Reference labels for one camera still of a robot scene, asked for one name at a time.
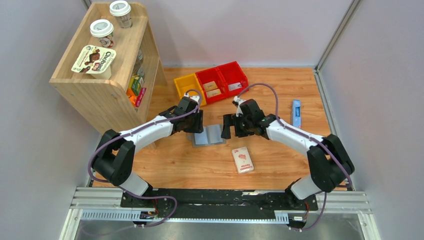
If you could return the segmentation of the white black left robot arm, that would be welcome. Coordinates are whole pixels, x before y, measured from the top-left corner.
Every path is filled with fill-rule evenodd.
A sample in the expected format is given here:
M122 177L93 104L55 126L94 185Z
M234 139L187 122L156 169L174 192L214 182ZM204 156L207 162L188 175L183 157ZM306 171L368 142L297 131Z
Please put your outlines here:
M155 141L175 133L202 133L202 98L185 95L178 103L154 119L130 130L106 131L89 160L88 170L95 171L107 183L125 190L140 207L153 201L151 185L133 172L135 154Z

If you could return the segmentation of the grey credit card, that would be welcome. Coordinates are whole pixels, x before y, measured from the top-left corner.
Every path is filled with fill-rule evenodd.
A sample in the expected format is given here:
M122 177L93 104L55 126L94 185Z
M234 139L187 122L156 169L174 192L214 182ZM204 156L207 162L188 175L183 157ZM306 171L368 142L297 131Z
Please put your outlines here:
M228 90L229 91L235 91L235 90L240 89L242 87L243 86L242 86L242 84L240 82L236 82L236 83L229 84L228 85Z

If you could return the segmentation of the grey leather card holder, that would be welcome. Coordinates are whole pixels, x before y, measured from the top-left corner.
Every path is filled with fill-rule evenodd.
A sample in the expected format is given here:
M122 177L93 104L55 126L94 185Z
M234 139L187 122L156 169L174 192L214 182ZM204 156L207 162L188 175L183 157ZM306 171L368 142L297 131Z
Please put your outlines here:
M214 124L203 127L201 133L187 133L186 137L191 141L193 148L207 147L225 144L226 140L221 138L222 124Z

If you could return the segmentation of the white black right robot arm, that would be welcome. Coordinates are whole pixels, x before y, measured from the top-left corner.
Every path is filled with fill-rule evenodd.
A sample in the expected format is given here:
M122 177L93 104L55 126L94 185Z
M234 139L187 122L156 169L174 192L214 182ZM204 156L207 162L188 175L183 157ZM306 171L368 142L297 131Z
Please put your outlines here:
M223 116L223 139L231 138L231 127L239 138L252 135L282 143L306 156L309 174L285 189L285 202L299 209L306 198L319 192L330 193L349 180L355 171L344 145L334 134L321 136L294 127L275 114L265 115L253 99L235 97L236 112Z

